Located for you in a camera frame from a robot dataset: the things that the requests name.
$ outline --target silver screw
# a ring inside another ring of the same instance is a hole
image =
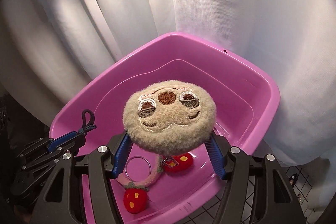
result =
[[[275,157],[272,155],[272,154],[268,154],[266,156],[266,159],[268,159],[269,161],[274,161],[275,160]]]
[[[238,153],[240,152],[240,149],[239,149],[238,147],[232,147],[232,148],[230,149],[230,151],[231,151],[231,153],[233,153],[233,154],[238,154]]]
[[[98,152],[99,153],[104,153],[106,151],[107,151],[107,147],[106,146],[102,145],[102,146],[98,147]]]
[[[65,153],[63,154],[63,157],[62,157],[64,160],[68,160],[71,158],[71,154],[70,153]]]

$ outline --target white curtain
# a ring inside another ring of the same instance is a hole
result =
[[[97,0],[123,55],[183,31],[221,44],[269,73],[281,92],[265,136],[300,165],[336,144],[336,0]],[[50,125],[115,61],[82,0],[2,0],[0,81]]]

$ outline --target blue ribbed pad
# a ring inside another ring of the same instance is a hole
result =
[[[213,136],[210,136],[210,139],[204,142],[204,144],[215,173],[221,178],[221,180],[224,180],[226,175],[224,166],[226,162],[215,139]]]
[[[114,168],[112,171],[113,177],[117,178],[119,174],[124,171],[128,156],[131,152],[133,142],[131,138],[126,134],[115,154],[114,158]]]

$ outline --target pink tub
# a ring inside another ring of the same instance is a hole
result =
[[[135,50],[107,69],[78,93],[55,117],[50,137],[58,138],[82,124],[81,112],[95,113],[97,129],[90,132],[79,155],[106,145],[122,133],[122,113],[127,99],[155,82],[180,80],[194,83],[209,92],[216,102],[216,130],[231,145],[252,154],[265,135],[280,102],[277,85],[265,72],[225,49],[184,34],[162,35]],[[211,199],[223,187],[214,174],[205,146],[191,151],[194,166],[181,174],[163,174],[150,187],[148,208],[136,215],[123,205],[124,189],[111,181],[125,224],[172,224]],[[140,155],[154,165],[155,155],[133,146],[130,157]],[[148,175],[148,164],[135,158],[127,172],[134,180]],[[83,178],[88,224],[95,223],[88,178]]]

